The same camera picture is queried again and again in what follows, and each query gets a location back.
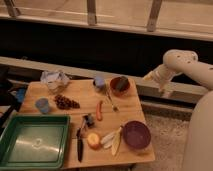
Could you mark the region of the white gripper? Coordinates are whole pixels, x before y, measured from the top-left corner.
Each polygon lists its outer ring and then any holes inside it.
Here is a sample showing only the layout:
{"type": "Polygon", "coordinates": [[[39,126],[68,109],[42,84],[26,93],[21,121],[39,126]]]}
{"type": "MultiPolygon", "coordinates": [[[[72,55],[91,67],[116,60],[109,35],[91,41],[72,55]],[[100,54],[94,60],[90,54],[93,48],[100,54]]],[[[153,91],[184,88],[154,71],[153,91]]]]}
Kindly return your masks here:
{"type": "Polygon", "coordinates": [[[166,67],[164,64],[159,65],[154,70],[146,74],[143,79],[145,81],[155,81],[160,92],[164,91],[164,87],[175,77],[175,72],[166,67]]]}

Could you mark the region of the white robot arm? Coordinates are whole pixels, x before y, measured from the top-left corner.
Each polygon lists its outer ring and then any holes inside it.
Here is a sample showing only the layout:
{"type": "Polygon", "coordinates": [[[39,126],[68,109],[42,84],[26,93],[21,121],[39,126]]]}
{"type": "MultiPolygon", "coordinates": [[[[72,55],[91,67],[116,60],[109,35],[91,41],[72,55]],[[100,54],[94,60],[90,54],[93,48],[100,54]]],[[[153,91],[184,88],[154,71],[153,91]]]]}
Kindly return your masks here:
{"type": "Polygon", "coordinates": [[[213,171],[213,65],[200,62],[194,51],[170,49],[164,53],[163,62],[143,79],[155,81],[162,92],[181,74],[208,90],[193,109],[181,171],[213,171]]]}

